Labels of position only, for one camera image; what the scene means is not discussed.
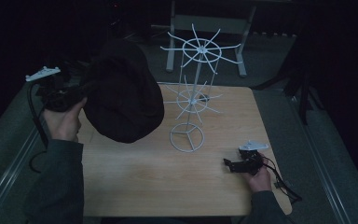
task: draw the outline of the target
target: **white clip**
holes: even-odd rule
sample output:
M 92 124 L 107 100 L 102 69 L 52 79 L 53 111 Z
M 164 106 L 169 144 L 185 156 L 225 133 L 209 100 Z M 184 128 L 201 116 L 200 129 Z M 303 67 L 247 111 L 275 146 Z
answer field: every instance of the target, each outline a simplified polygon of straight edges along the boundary
M 249 140 L 248 143 L 240 147 L 240 150 L 258 150 L 258 149 L 266 149 L 269 148 L 268 144 L 262 144 L 256 141 Z
M 26 81 L 34 81 L 42 77 L 48 77 L 51 75 L 54 75 L 56 73 L 61 72 L 61 70 L 58 67 L 55 68 L 47 68 L 46 66 L 43 67 L 42 70 L 38 71 L 37 73 L 31 75 L 31 76 L 25 76 Z

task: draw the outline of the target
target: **dark background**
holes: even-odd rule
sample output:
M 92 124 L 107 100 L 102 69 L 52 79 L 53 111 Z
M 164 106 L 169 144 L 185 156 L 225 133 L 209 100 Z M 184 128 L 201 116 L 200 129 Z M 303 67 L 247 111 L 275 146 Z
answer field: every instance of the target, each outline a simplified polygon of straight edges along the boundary
M 193 12 L 201 13 L 195 6 Z M 169 24 L 169 11 L 170 1 L 0 1 L 0 116 L 25 75 L 54 56 L 90 60 L 105 40 L 123 36 L 126 22 L 147 41 L 148 24 Z M 310 83 L 358 168 L 358 1 L 262 4 L 252 30 L 298 35 L 286 66 L 310 71 Z

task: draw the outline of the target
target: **person's right hand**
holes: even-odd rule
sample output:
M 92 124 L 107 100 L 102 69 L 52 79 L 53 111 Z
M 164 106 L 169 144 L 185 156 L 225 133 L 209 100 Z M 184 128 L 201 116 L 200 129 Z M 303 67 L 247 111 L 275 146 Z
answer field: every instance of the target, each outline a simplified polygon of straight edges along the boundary
M 81 127 L 78 118 L 80 110 L 86 104 L 87 98 L 75 104 L 71 109 L 65 112 L 54 112 L 45 109 L 43 116 L 48 125 L 51 139 L 77 142 L 77 133 Z
M 268 164 L 269 160 L 264 158 L 263 162 Z M 271 177 L 265 165 L 263 165 L 255 175 L 251 175 L 249 173 L 242 173 L 241 175 L 245 178 L 246 182 L 251 188 L 252 193 L 264 190 L 272 190 Z

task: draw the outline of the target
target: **light wood tabletop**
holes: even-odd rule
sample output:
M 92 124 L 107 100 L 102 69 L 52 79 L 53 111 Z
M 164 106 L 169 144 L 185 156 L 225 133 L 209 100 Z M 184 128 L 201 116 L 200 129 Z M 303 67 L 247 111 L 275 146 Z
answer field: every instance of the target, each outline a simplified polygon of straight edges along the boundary
M 164 102 L 176 93 L 160 85 Z M 83 143 L 85 179 L 84 216 L 87 217 L 193 217 L 243 216 L 251 211 L 251 192 L 239 174 L 231 173 L 223 159 L 240 161 L 238 148 L 249 140 L 268 144 L 262 152 L 273 160 L 263 121 L 250 89 L 215 87 L 200 119 L 190 121 L 204 132 L 203 145 L 194 152 L 177 150 L 170 141 L 171 129 L 187 122 L 177 104 L 166 103 L 161 125 L 132 144 L 100 135 L 80 115 L 78 134 Z M 280 189 L 273 190 L 283 212 L 292 206 Z

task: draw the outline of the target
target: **sleeve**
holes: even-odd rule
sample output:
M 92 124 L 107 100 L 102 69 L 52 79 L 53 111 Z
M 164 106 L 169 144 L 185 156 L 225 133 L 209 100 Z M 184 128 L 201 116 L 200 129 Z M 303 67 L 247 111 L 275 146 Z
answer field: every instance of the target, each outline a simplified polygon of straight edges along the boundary
M 29 191 L 24 213 L 31 224 L 82 223 L 83 145 L 51 140 L 45 167 Z
M 252 195 L 251 214 L 241 224 L 281 224 L 287 217 L 272 191 L 260 191 Z

